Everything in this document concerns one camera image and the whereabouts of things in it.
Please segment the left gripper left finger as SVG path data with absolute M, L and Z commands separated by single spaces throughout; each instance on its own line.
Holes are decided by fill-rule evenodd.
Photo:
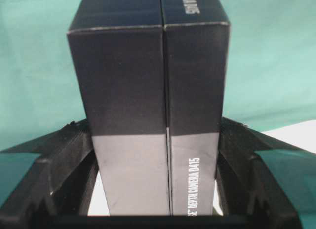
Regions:
M 86 120 L 0 152 L 0 226 L 46 228 L 88 214 L 98 164 Z

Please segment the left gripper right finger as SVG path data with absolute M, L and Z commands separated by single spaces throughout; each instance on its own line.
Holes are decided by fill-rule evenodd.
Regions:
M 228 229 L 313 229 L 316 156 L 222 118 L 219 203 Z

